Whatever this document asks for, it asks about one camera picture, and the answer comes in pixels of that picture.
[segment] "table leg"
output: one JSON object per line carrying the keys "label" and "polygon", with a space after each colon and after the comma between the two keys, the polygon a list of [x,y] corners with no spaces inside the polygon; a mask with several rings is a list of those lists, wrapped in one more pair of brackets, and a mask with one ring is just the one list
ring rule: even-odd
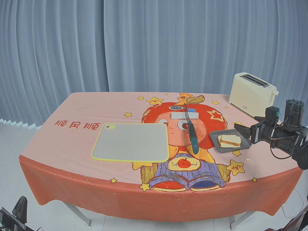
{"label": "table leg", "polygon": [[72,212],[74,212],[76,214],[76,216],[78,216],[85,225],[90,226],[90,220],[88,218],[86,218],[86,216],[84,214],[82,214],[82,212],[80,210],[78,210],[78,208],[74,205],[68,204],[68,203],[64,203]]}
{"label": "table leg", "polygon": [[238,225],[246,221],[248,218],[252,216],[255,211],[247,211],[244,215],[242,215],[239,219],[231,223],[231,229],[235,229]]}

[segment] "bread slice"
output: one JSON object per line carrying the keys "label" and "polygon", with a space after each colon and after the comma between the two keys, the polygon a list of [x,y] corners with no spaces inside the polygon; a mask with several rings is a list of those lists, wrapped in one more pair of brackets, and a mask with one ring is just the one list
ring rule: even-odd
{"label": "bread slice", "polygon": [[225,144],[231,144],[235,146],[241,145],[241,138],[239,136],[233,136],[233,135],[222,135],[220,139],[221,143]]}
{"label": "bread slice", "polygon": [[241,138],[236,135],[220,135],[217,141],[221,148],[241,147]]}

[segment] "power cord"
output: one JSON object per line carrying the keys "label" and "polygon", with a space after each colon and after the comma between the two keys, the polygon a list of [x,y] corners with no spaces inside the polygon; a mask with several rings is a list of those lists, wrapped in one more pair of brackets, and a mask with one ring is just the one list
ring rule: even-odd
{"label": "power cord", "polygon": [[[289,119],[289,117],[287,117],[287,119],[285,119],[282,123],[280,123],[280,124],[277,126],[277,122],[278,122],[278,120],[279,120],[279,116],[277,117],[275,126],[273,127],[273,129],[272,129],[271,132],[269,133],[269,139],[270,139],[271,141],[293,139],[293,138],[294,138],[293,136],[290,136],[290,137],[281,137],[281,138],[272,138],[272,137],[271,137],[273,131],[274,131],[276,128],[281,127],[281,126],[282,126],[283,124],[285,124],[285,123],[288,121],[288,119]],[[269,145],[270,145],[270,146],[269,146],[270,152],[271,152],[272,155],[273,155],[275,158],[277,158],[277,159],[283,160],[283,159],[287,159],[287,158],[289,158],[289,157],[294,156],[294,153],[293,153],[293,152],[294,152],[294,149],[295,149],[295,145],[294,145],[294,147],[293,147],[292,154],[291,154],[290,156],[287,156],[287,157],[277,157],[277,156],[275,156],[274,153],[273,153],[273,151],[272,151],[271,143],[270,143]]]}

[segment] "red apple print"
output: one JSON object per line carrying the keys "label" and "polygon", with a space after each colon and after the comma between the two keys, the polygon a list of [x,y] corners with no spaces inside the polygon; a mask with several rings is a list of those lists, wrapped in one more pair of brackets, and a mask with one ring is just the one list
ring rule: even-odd
{"label": "red apple print", "polygon": [[180,168],[188,168],[190,167],[190,161],[187,160],[187,158],[185,159],[180,159],[178,162],[177,162],[178,166]]}

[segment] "blue curtain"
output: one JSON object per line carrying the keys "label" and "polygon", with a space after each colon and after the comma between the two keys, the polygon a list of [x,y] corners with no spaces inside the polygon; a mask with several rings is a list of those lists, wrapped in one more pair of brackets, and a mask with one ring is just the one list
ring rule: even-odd
{"label": "blue curtain", "polygon": [[229,94],[243,71],[308,110],[307,29],[308,0],[0,0],[0,118],[39,126],[76,91]]}
{"label": "blue curtain", "polygon": [[40,126],[78,91],[109,91],[103,0],[0,0],[0,118]]}
{"label": "blue curtain", "polygon": [[308,0],[104,0],[110,91],[229,94],[248,72],[306,103]]}

